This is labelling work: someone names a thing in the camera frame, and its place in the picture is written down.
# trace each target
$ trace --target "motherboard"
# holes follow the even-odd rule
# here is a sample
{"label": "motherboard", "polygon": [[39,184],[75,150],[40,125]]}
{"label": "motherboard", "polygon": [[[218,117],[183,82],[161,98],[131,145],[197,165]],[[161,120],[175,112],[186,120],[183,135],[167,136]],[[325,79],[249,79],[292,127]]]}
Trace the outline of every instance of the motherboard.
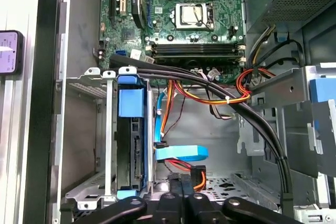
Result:
{"label": "motherboard", "polygon": [[230,83],[240,73],[244,39],[242,0],[101,0],[102,68],[117,54],[203,72],[218,68],[220,82]]}

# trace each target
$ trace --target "motherboard chip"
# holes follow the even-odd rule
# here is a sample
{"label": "motherboard chip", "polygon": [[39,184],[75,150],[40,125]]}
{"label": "motherboard chip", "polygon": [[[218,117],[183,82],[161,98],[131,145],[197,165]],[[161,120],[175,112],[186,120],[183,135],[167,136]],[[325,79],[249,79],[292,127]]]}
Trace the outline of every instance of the motherboard chip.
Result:
{"label": "motherboard chip", "polygon": [[171,21],[176,30],[214,30],[213,3],[176,4],[171,12]]}
{"label": "motherboard chip", "polygon": [[135,40],[135,32],[134,32],[134,29],[123,28],[123,29],[121,30],[121,40],[122,40],[122,41]]}

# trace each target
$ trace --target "ventilation holes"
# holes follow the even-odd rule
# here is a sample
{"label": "ventilation holes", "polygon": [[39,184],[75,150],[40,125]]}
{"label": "ventilation holes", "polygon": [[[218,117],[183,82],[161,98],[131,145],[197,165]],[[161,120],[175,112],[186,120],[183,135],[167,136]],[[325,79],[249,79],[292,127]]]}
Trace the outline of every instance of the ventilation holes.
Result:
{"label": "ventilation holes", "polygon": [[279,0],[263,22],[305,22],[332,0]]}

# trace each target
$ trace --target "orange wire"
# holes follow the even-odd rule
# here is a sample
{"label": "orange wire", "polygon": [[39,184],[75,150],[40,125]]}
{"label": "orange wire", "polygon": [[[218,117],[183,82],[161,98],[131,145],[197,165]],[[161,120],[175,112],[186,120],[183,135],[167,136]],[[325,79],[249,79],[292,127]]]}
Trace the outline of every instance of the orange wire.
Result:
{"label": "orange wire", "polygon": [[185,171],[185,172],[190,172],[190,170],[189,170],[189,169],[182,168],[182,167],[180,167],[180,166],[176,165],[176,163],[175,163],[175,162],[172,162],[172,161],[168,161],[168,162],[169,162],[171,165],[175,166],[176,168],[178,168],[178,169],[180,169],[180,170],[183,170],[183,171]]}
{"label": "orange wire", "polygon": [[204,175],[204,172],[202,172],[202,183],[200,183],[198,186],[195,186],[194,187],[194,190],[197,190],[199,188],[203,188],[205,186],[205,175]]}

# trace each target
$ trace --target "sticker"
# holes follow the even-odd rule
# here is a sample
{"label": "sticker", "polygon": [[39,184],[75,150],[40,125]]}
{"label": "sticker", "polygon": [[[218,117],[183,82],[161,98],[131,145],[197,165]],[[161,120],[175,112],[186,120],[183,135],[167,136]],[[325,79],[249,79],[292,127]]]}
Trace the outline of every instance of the sticker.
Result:
{"label": "sticker", "polygon": [[213,80],[216,76],[220,76],[221,73],[216,69],[216,68],[213,68],[211,71],[209,71],[209,73],[207,74],[207,76]]}
{"label": "sticker", "polygon": [[165,88],[162,92],[165,94],[165,96],[167,96],[167,88]]}
{"label": "sticker", "polygon": [[140,50],[132,49],[130,58],[140,60],[141,53],[142,52]]}
{"label": "sticker", "polygon": [[162,13],[163,13],[163,11],[162,11],[162,7],[156,7],[156,8],[154,9],[154,13],[155,13],[155,14],[162,14]]}
{"label": "sticker", "polygon": [[154,63],[155,62],[155,60],[152,57],[149,57],[147,55],[144,57],[143,61],[148,62],[148,63]]}
{"label": "sticker", "polygon": [[16,67],[17,34],[0,33],[0,73],[13,73]]}

